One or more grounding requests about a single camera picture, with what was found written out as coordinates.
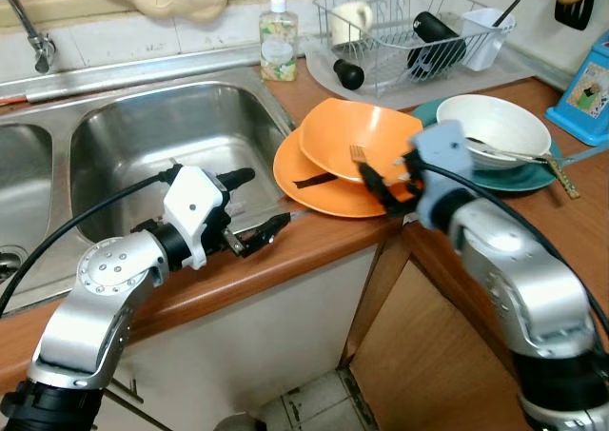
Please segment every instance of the white mug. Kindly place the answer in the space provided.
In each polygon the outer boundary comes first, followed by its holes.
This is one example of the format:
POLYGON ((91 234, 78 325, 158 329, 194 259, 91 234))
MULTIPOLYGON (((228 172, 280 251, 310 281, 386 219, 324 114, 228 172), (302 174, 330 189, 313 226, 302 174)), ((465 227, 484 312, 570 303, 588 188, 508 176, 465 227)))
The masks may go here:
POLYGON ((362 38, 360 29, 368 31, 372 27, 373 20, 372 8, 364 1, 354 1, 337 6, 330 14, 332 44, 338 46, 360 40, 362 38))

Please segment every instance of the white bowl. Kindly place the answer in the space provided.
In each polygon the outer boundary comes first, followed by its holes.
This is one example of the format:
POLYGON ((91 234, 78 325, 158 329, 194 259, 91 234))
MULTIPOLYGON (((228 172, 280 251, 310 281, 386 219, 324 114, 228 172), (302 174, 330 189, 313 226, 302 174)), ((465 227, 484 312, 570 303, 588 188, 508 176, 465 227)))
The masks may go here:
MULTIPOLYGON (((465 136, 484 141, 508 152, 543 155, 552 137, 543 122, 528 110, 509 101, 484 95, 460 95, 438 107, 438 122, 457 120, 465 136)), ((478 169, 508 169, 524 165, 522 160, 485 153, 469 147, 478 169)))

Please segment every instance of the blue box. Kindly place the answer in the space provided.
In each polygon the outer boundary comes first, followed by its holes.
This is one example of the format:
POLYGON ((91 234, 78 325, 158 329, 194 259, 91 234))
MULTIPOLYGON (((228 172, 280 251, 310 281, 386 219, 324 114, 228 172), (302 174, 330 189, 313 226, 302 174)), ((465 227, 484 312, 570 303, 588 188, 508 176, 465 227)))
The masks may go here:
POLYGON ((586 57, 546 119, 589 146, 609 141, 609 30, 586 57))

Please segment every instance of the black cable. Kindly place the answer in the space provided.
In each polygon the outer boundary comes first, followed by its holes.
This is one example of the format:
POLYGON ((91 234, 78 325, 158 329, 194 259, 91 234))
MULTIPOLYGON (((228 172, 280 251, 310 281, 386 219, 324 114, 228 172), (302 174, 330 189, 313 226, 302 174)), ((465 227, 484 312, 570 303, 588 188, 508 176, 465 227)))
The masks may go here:
MULTIPOLYGON (((526 229, 528 229, 537 238, 537 240, 540 242, 540 244, 550 253, 550 255, 552 255, 556 259, 560 260, 561 262, 563 262, 569 269, 571 269, 571 271, 575 274, 576 277, 579 277, 578 274, 573 269, 573 267, 571 267, 565 261, 565 259, 562 257, 562 255, 560 255, 560 252, 554 247, 554 245, 533 224, 531 224, 528 220, 526 220, 523 216, 521 216, 518 213, 518 211, 516 211, 515 209, 510 207, 508 204, 506 204, 501 198, 495 196, 490 191, 477 186, 476 184, 474 184, 473 182, 471 182, 468 179, 465 179, 464 177, 460 176, 459 174, 455 174, 454 172, 444 169, 443 167, 437 167, 435 165, 430 165, 429 163, 426 163, 426 162, 423 162, 420 160, 409 161, 408 164, 413 167, 418 167, 420 169, 426 169, 428 171, 435 172, 437 174, 441 174, 442 176, 447 177, 448 179, 451 179, 455 182, 458 182, 459 184, 461 184, 463 186, 466 186, 467 188, 478 193, 483 198, 489 200, 491 203, 493 203, 500 209, 504 210, 507 214, 509 214, 514 219, 516 219, 516 221, 519 222, 522 226, 524 226, 526 229)), ((580 281, 580 283, 586 292, 586 295, 588 297, 588 302, 590 303, 590 307, 592 307, 592 310, 594 311, 595 315, 599 318, 602 329, 609 337, 609 319, 607 319, 607 316, 603 312, 602 307, 600 307, 599 302, 594 297, 592 292, 588 289, 586 284, 582 281, 580 281)))
POLYGON ((144 179, 143 181, 140 181, 137 184, 133 184, 132 186, 128 186, 127 188, 114 193, 102 203, 95 205, 90 209, 87 209, 82 214, 79 214, 76 217, 68 220, 59 228, 57 228, 52 234, 47 237, 47 239, 45 239, 39 246, 37 246, 33 252, 31 252, 31 255, 27 257, 27 259, 23 262, 17 272, 15 272, 10 278, 9 284, 2 293, 2 296, 0 296, 0 319, 3 317, 4 311, 7 308, 7 305, 9 304, 10 297, 14 293, 17 286, 19 286, 25 275, 28 273, 34 263, 36 263, 38 259, 49 249, 49 247, 55 244, 55 242, 57 242, 59 238, 61 238, 64 234, 73 229, 75 226, 80 225, 86 218, 90 217, 96 212, 99 212, 100 210, 110 206, 111 204, 116 203, 118 200, 125 198, 131 193, 135 193, 136 191, 141 190, 142 188, 149 186, 150 184, 154 184, 155 182, 161 182, 166 177, 167 171, 165 171, 164 173, 159 173, 156 176, 148 177, 147 179, 144 179))

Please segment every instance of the tiled floor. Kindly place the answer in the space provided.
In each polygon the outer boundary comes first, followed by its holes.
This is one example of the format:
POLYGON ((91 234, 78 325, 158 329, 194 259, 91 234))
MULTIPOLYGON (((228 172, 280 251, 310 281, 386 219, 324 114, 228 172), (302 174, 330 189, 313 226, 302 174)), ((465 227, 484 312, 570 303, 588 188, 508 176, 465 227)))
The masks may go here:
POLYGON ((267 431, 377 431, 348 370, 330 371, 254 414, 267 431))

